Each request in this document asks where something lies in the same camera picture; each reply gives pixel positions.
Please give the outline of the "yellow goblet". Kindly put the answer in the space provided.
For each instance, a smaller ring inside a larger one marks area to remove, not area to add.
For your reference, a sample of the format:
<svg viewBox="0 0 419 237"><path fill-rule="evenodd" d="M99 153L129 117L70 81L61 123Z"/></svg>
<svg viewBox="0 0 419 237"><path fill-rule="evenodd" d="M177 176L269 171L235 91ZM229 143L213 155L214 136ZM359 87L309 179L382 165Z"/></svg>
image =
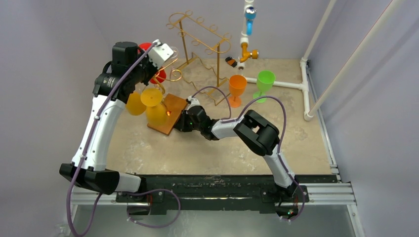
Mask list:
<svg viewBox="0 0 419 237"><path fill-rule="evenodd" d="M160 126L168 119L167 109L162 104L163 94L156 88L147 88L140 95L141 102L146 106L146 118L150 125Z"/></svg>
<svg viewBox="0 0 419 237"><path fill-rule="evenodd" d="M141 95L137 91L131 93L126 103L126 109L130 115L139 116L146 110L146 106L141 101Z"/></svg>

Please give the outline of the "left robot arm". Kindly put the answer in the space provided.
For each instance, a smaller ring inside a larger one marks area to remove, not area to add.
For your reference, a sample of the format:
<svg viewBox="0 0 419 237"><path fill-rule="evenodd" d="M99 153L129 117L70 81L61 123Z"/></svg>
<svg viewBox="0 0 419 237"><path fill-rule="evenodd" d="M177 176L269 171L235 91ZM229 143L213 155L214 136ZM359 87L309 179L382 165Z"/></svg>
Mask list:
<svg viewBox="0 0 419 237"><path fill-rule="evenodd" d="M102 194L128 192L135 202L147 197L147 188L136 175L109 170L107 153L119 116L138 83L148 85L152 77L174 54L166 44L155 40L147 50L122 41L112 47L112 59L95 79L88 123L70 163L59 173L73 185Z"/></svg>

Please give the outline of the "gold tall wire rack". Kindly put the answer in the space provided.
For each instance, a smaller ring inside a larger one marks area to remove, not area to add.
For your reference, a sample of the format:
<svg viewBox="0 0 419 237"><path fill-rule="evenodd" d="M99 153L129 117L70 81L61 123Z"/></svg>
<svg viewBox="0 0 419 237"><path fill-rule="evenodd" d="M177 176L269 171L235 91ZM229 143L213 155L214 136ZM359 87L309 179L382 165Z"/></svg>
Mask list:
<svg viewBox="0 0 419 237"><path fill-rule="evenodd" d="M229 33L220 34L218 33L218 26L215 24L212 24L210 26L206 26L204 24L205 19L203 17L193 18L193 11L187 10L185 12L176 12L169 16L168 23L166 24L168 29L177 29L178 30L178 36L182 39L182 45L183 45L183 52L185 56L185 62L180 64L178 67L175 67L173 71L170 73L171 76L173 76L173 79L170 79L170 81L178 81L183 80L187 84L192 85L196 90L198 90L198 87L194 84L191 80L186 80L182 77L182 70L185 69L187 66L189 66L194 61L199 61L201 65L208 71L211 71L215 78L215 89L211 89L207 92L201 91L201 94L204 94L208 96L214 103L215 106L219 105L221 102L225 101L225 98L217 100L213 97L213 94L217 89L220 89L221 86L225 85L228 81L227 77L222 77L220 74L220 66L221 66L221 57L223 54L229 52L231 49L231 35ZM210 43L205 42L204 40L200 39L199 37L195 36L193 33L186 30L184 26L184 22L192 22L196 24L198 27L204 29L206 32L208 32L211 36L214 36L217 41L213 45ZM188 53L188 47L186 44L186 39L191 39L191 45L198 47L202 46L204 48L204 52L206 55L216 55L216 65L209 66L203 62L203 59L198 56L198 54L191 52Z"/></svg>

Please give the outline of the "red plastic goblet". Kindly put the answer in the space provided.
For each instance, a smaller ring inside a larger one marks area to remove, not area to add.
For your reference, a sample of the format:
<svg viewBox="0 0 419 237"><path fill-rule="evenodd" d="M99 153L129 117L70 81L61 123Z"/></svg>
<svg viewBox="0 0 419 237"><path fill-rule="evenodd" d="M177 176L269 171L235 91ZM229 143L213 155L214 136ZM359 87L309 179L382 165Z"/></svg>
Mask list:
<svg viewBox="0 0 419 237"><path fill-rule="evenodd" d="M150 46L152 45L151 42L143 42L138 45L139 50L138 52L146 51ZM156 85L158 82L163 83L165 79L167 78L166 72L162 67L157 68L155 63L153 61L150 61L152 71L154 72L153 77L149 80L149 83Z"/></svg>

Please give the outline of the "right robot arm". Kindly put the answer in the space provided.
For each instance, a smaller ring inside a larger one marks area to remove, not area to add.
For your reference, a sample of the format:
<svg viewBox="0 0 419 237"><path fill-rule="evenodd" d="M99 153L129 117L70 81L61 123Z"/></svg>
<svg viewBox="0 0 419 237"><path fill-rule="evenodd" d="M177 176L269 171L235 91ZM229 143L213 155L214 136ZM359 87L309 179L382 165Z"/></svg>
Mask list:
<svg viewBox="0 0 419 237"><path fill-rule="evenodd" d="M283 158L279 129L254 110L233 120L211 119L202 106L189 107L181 112L174 128L181 132L199 131L210 141L239 137L256 155L264 158L278 186L280 199L289 201L296 196L295 174Z"/></svg>

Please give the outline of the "clear wine glass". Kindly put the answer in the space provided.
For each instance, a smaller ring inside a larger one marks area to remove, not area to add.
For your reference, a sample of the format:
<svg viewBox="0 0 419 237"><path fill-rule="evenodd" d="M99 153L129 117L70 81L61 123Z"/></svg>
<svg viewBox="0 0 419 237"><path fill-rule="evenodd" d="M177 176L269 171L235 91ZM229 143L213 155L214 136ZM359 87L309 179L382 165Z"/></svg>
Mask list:
<svg viewBox="0 0 419 237"><path fill-rule="evenodd" d="M175 46L170 46L170 49L173 51L172 56L165 62L164 67L169 67L171 66L174 62L176 62L178 60L178 54L179 54L179 50L177 47Z"/></svg>

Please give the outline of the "yellow goblet front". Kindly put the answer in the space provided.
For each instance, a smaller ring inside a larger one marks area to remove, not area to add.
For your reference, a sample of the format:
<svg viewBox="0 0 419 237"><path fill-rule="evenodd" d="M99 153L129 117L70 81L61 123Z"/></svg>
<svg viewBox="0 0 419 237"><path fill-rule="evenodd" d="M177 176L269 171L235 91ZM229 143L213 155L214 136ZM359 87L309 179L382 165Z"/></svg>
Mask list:
<svg viewBox="0 0 419 237"><path fill-rule="evenodd" d="M167 109L162 104L163 94L156 88L147 88L140 95L141 102L146 106L146 118L150 125L160 126L168 119Z"/></svg>

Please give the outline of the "gold swirl wine glass rack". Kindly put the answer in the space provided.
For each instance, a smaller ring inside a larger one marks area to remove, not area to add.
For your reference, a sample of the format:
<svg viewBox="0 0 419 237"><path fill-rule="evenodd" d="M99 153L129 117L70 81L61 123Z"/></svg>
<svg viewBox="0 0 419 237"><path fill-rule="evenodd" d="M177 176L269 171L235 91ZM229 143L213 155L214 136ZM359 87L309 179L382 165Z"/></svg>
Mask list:
<svg viewBox="0 0 419 237"><path fill-rule="evenodd" d="M171 66L166 67L166 68L164 66L162 66L162 69L165 70L166 75L167 75L167 78L165 79L165 81L176 82L176 81L179 81L182 78L182 72L180 70L176 69L173 65L174 65L174 63ZM186 100L182 99L182 98L180 98L176 95L173 95L173 94L170 94L170 93L166 92L165 87L162 85L162 83L159 83L159 82L156 85L151 84L151 86L147 87L147 88L156 88L156 89L161 91L161 93L163 94L162 104L166 107L167 116L168 116L167 121L163 125L152 126L147 121L147 126L150 129L153 129L157 132L162 133L163 135L168 136L168 135L171 134L171 132L173 130L173 127L174 127L175 123L178 121L182 110L185 109Z"/></svg>

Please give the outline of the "green plastic cup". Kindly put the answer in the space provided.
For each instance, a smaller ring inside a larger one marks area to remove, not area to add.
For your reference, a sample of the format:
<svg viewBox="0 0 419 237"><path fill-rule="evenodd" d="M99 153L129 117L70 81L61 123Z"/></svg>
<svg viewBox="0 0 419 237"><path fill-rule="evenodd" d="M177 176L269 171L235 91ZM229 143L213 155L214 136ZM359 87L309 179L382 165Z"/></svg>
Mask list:
<svg viewBox="0 0 419 237"><path fill-rule="evenodd" d="M276 77L273 72L268 70L263 70L259 72L256 79L256 86L258 88L258 91L252 95L252 98L256 99L261 96L265 96L266 92L272 88L275 80Z"/></svg>

